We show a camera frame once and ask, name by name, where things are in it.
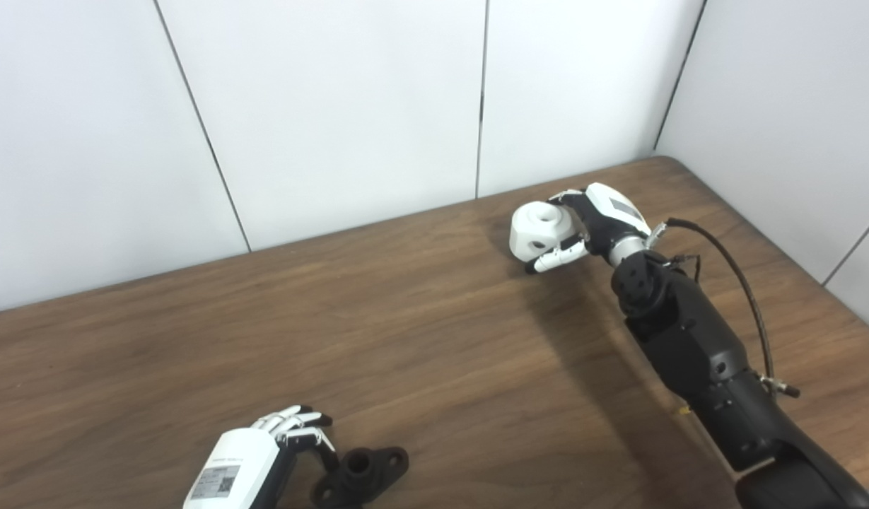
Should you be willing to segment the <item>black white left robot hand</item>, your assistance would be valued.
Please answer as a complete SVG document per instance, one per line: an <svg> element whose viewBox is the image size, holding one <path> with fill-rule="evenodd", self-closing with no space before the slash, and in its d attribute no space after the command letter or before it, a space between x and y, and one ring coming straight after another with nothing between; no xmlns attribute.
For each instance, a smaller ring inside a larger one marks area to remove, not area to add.
<svg viewBox="0 0 869 509"><path fill-rule="evenodd" d="M226 431L212 448L189 493L185 508L276 508L298 456L313 451L325 470L339 457L325 429L331 416L294 405Z"/></svg>

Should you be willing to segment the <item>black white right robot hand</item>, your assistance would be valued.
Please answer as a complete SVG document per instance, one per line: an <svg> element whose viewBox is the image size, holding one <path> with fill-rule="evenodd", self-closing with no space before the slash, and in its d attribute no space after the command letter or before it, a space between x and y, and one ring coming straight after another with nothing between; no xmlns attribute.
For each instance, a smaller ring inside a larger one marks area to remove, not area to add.
<svg viewBox="0 0 869 509"><path fill-rule="evenodd" d="M540 274L587 257L601 257L618 267L627 257L651 248L652 229L628 197L595 182L568 189L544 201L566 207L582 223L582 232L568 235L552 249L525 263L525 273Z"/></svg>

